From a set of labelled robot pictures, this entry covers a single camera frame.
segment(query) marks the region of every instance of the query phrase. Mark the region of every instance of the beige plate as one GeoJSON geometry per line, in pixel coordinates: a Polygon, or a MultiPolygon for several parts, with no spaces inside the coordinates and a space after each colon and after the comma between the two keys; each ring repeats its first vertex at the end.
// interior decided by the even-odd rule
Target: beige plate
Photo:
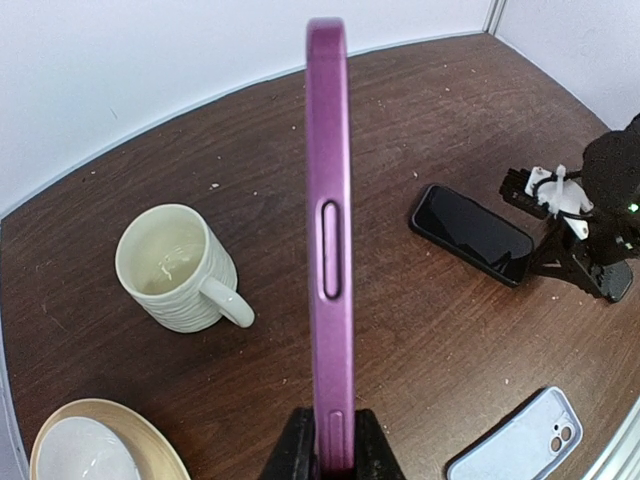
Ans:
{"type": "Polygon", "coordinates": [[[156,427],[119,403],[96,398],[68,403],[44,422],[31,452],[31,480],[38,479],[36,465],[44,436],[68,417],[92,418],[109,427],[131,453],[141,480],[191,480],[182,460],[156,427]]]}

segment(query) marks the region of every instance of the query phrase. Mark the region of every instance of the table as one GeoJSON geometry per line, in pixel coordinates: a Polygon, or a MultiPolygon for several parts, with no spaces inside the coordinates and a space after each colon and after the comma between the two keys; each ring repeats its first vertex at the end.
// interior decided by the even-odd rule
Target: table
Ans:
{"type": "MultiPolygon", "coordinates": [[[[350,76],[358,407],[376,412],[408,478],[435,479],[537,389],[558,385],[585,438],[553,478],[579,478],[640,389],[640,288],[617,305],[552,279],[510,290],[411,233],[407,216],[440,182],[540,239],[539,221],[502,202],[503,175],[575,168],[605,126],[488,35],[354,57],[350,76]]],[[[257,477],[290,412],[312,400],[304,93],[295,73],[224,97],[2,221],[2,318],[27,449],[56,408],[103,397],[153,422],[194,479],[257,477]],[[210,222],[253,327],[176,334],[120,287],[119,236],[165,202],[210,222]]]]}

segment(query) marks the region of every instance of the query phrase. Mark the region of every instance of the ceramic mug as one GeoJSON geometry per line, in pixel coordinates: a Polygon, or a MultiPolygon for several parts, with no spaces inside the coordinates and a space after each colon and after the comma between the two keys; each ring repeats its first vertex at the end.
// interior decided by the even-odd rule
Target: ceramic mug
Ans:
{"type": "Polygon", "coordinates": [[[137,217],[118,243],[115,263],[125,290],[170,330],[197,332],[223,315],[242,328],[253,323],[253,310],[236,293],[233,260],[185,205],[159,205],[137,217]]]}

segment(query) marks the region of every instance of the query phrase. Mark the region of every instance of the purple bar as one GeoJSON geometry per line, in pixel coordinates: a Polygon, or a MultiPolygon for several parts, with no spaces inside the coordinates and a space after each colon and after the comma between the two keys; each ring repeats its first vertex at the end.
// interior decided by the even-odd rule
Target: purple bar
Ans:
{"type": "Polygon", "coordinates": [[[344,26],[307,27],[307,189],[314,413],[320,475],[354,468],[351,165],[344,26]]]}

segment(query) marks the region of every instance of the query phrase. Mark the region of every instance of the white phone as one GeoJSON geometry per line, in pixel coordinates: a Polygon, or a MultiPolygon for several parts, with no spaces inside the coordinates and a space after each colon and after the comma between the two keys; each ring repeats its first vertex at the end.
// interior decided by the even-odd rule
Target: white phone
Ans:
{"type": "Polygon", "coordinates": [[[493,435],[460,456],[448,480],[543,480],[582,440],[582,425],[557,387],[544,389],[493,435]]]}

